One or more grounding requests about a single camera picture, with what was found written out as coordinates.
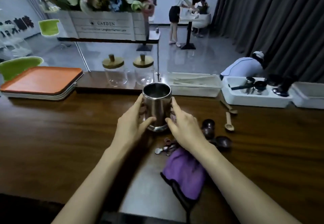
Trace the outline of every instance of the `jar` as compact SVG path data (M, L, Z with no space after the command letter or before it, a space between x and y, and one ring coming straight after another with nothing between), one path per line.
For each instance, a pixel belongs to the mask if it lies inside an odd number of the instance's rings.
M111 86L119 87L127 83L127 74L123 58L115 57L113 54L110 54L109 58L103 60L102 66L105 68L106 77Z
M154 81L153 63L153 58L144 54L141 54L133 62L135 66L135 79L139 85L146 86Z

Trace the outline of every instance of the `white hat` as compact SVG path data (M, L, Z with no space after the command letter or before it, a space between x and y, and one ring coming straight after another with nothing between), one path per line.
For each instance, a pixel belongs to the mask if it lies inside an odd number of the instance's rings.
M264 59L264 53L262 51L255 51L255 54L258 58Z

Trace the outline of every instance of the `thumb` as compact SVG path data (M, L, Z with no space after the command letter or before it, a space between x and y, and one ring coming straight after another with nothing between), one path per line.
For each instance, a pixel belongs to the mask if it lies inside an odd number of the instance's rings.
M144 122L142 122L138 128L138 133L142 135L145 132L145 129L155 120L156 118L152 116L146 119Z
M167 122L168 127L171 130L172 134L176 132L176 130L178 129L176 124L174 124L174 122L170 118L166 118L165 121Z

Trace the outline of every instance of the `green chair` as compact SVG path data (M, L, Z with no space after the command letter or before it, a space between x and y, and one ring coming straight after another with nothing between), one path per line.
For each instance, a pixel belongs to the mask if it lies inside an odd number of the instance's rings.
M38 25L42 36L53 37L55 35L58 35L60 31L57 26L57 23L59 23L58 19L48 19L39 21Z
M30 56L21 57L0 63L0 73L3 76L4 81L12 80L16 75L19 75L23 71L39 66L44 60L40 57Z

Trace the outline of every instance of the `white wooden planter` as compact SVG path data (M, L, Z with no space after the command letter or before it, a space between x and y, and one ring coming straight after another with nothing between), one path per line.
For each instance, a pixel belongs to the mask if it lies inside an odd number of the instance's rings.
M63 11L57 13L68 37L145 41L142 13Z

